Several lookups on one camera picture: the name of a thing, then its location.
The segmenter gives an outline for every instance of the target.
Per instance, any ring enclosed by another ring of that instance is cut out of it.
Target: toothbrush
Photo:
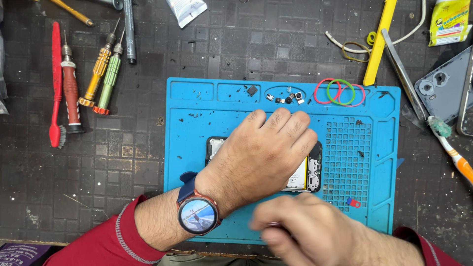
[[[66,128],[63,125],[57,125],[59,103],[62,99],[62,68],[61,68],[61,34],[59,23],[53,23],[53,86],[54,86],[54,108],[49,127],[49,139],[51,146],[62,148],[66,142]]]
[[[429,126],[432,129],[434,135],[438,138],[442,146],[444,147],[445,151],[452,157],[453,162],[455,163],[456,168],[463,176],[468,179],[470,184],[473,186],[473,169],[470,164],[458,154],[458,152],[448,144],[447,139],[445,137],[449,137],[452,133],[452,129],[445,124],[445,122],[436,117],[436,116],[429,116],[427,118],[429,122]]]

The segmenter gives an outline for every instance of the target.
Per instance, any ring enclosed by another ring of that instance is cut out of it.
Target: blue watch strap
[[[184,182],[184,185],[179,190],[179,196],[177,197],[177,202],[183,201],[188,196],[194,193],[194,181],[198,173],[196,172],[185,172],[180,176],[180,180]]]

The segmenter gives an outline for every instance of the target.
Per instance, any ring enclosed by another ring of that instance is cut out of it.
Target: green rubber band
[[[339,103],[339,102],[335,101],[335,100],[332,98],[332,96],[330,96],[330,93],[329,93],[330,85],[331,85],[332,83],[334,83],[334,82],[337,82],[337,81],[338,81],[338,82],[345,83],[345,84],[347,84],[347,85],[350,87],[351,91],[353,92],[353,96],[351,97],[351,100],[350,100],[350,101],[348,101],[348,102],[346,102],[346,103]],[[348,83],[348,82],[345,81],[345,80],[341,80],[341,79],[332,80],[332,81],[327,85],[327,96],[328,96],[328,98],[329,98],[333,103],[336,103],[336,104],[338,104],[338,105],[349,105],[349,104],[355,99],[355,88],[354,88],[350,83]]]

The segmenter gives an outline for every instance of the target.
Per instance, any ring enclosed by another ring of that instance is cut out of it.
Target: smartwatch
[[[195,172],[185,172],[180,176],[184,185],[177,197],[177,218],[187,232],[203,236],[219,226],[219,208],[217,202],[200,194],[194,186]]]

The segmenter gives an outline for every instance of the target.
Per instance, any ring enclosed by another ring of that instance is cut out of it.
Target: green screwdriver
[[[98,104],[94,106],[94,108],[92,108],[92,110],[97,114],[108,115],[110,113],[110,110],[108,110],[107,107],[108,102],[110,101],[110,95],[112,94],[112,90],[117,80],[118,71],[120,70],[120,64],[122,64],[120,56],[123,53],[122,40],[124,34],[125,30],[123,30],[120,42],[115,45],[113,56],[110,57],[107,73],[105,74],[104,78],[102,94],[100,94],[100,100],[98,101]]]

